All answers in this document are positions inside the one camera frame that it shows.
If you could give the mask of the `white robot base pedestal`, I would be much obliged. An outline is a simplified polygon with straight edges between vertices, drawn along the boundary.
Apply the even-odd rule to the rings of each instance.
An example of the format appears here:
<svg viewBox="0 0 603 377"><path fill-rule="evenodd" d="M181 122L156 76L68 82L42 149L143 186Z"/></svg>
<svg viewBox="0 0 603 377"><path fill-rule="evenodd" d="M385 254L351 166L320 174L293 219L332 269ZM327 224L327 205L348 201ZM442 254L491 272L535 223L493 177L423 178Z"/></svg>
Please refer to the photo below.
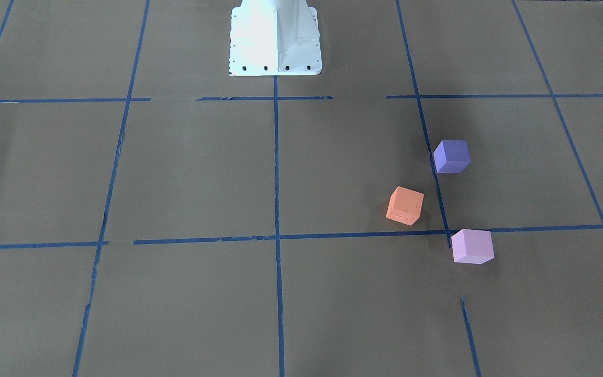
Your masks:
<svg viewBox="0 0 603 377"><path fill-rule="evenodd" d="M306 1L242 1L230 14L228 74L321 74L318 21Z"/></svg>

